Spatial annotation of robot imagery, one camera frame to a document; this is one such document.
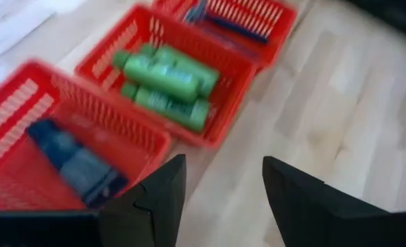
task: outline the blue bottle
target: blue bottle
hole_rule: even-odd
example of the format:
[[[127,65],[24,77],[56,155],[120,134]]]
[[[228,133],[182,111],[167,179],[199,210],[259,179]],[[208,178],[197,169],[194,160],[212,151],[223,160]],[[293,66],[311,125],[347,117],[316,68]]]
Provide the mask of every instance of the blue bottle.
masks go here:
[[[128,184],[125,176],[52,120],[33,123],[27,133],[88,208],[102,206]]]

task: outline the red basket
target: red basket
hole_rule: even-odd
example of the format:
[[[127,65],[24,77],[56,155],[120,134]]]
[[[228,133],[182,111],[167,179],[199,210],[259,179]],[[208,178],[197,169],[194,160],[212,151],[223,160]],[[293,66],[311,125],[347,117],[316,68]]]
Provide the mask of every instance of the red basket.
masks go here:
[[[0,86],[0,210],[84,208],[25,134],[41,117],[55,119],[125,174],[127,189],[159,167],[171,144],[168,133],[96,86],[30,61]]]
[[[224,49],[213,39],[195,31],[191,26],[137,5],[81,61],[75,72],[100,84],[103,89],[119,94],[125,78],[119,70],[113,69],[110,65],[112,57],[120,49],[138,51],[143,43],[171,45],[221,72],[217,86],[209,98],[211,109],[205,128],[202,133],[194,133],[133,104],[124,97],[120,98],[125,100],[128,106],[132,106],[131,109],[134,112],[138,112],[142,117],[150,119],[189,143],[206,147],[219,146],[254,77],[255,64],[232,50]]]
[[[181,21],[198,2],[199,0],[155,0],[153,7]],[[257,56],[254,60],[259,64],[257,72],[272,65],[278,58],[297,15],[294,9],[275,0],[208,0],[207,12],[268,39],[268,44],[254,42],[207,21],[196,27],[210,28],[253,51]]]

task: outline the plastic bottle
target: plastic bottle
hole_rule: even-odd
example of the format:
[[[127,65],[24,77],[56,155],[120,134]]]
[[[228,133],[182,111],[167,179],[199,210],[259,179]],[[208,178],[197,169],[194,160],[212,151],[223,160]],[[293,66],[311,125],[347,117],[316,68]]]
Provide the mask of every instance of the plastic bottle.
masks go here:
[[[172,62],[176,68],[192,73],[200,78],[201,85],[198,93],[202,97],[209,97],[218,81],[219,72],[217,70],[190,58],[173,47],[165,45],[156,50],[153,46],[144,44],[141,52],[144,55],[153,56],[153,58],[160,62]]]
[[[125,176],[52,120],[33,123],[27,133],[88,208],[100,207],[128,184]]]
[[[171,62],[156,62],[143,54],[118,51],[113,65],[123,70],[127,78],[147,88],[166,93],[184,102],[194,102],[200,81],[189,72],[179,70]]]
[[[204,99],[197,99],[194,103],[179,102],[164,93],[128,83],[123,85],[121,94],[197,132],[203,130],[209,113],[209,103]]]

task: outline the basket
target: basket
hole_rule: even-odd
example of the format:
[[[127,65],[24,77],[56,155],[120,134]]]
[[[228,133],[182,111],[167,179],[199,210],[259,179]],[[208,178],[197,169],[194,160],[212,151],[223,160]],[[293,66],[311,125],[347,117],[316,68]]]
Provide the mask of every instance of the basket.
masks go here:
[[[253,56],[248,57],[258,63],[257,72],[275,62],[296,20],[297,12],[293,8],[275,0],[207,1],[209,15],[228,20],[253,34],[264,37],[267,39],[267,44],[250,40],[208,21],[198,23],[196,29],[210,29],[217,34],[216,36],[227,37],[251,51]],[[189,9],[198,2],[199,0],[155,0],[153,8],[181,21]]]
[[[211,109],[201,133],[192,132],[156,113],[119,96],[130,109],[166,129],[172,135],[204,147],[218,147],[224,140],[233,117],[253,80],[256,66],[252,61],[224,49],[189,25],[170,19],[142,5],[130,10],[111,32],[76,67],[75,72],[113,94],[118,95],[125,82],[123,74],[113,69],[111,60],[120,49],[138,51],[143,43],[168,44],[220,71],[221,76],[209,102]]]
[[[159,167],[171,145],[168,133],[99,88],[31,60],[0,86],[0,210],[84,208],[25,134],[41,117],[54,119],[126,175],[126,189]]]

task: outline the green shampoo bottle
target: green shampoo bottle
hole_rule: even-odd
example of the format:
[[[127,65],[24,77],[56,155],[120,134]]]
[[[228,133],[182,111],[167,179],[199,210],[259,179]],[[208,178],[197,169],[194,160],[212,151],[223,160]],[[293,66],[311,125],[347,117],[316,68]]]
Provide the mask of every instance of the green shampoo bottle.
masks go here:
[[[132,99],[139,106],[154,110],[196,132],[203,130],[209,114],[209,103],[204,99],[197,99],[194,103],[184,103],[164,93],[129,83],[123,85],[121,94]]]
[[[198,77],[173,67],[172,63],[158,62],[144,54],[118,51],[113,58],[113,66],[122,70],[128,79],[150,89],[188,103],[197,99]]]
[[[172,62],[176,65],[177,69],[187,71],[199,77],[201,79],[199,95],[202,97],[209,97],[218,81],[219,72],[217,70],[190,58],[173,47],[165,45],[156,49],[151,45],[144,44],[141,48],[141,53],[153,56],[153,58],[160,62]]]

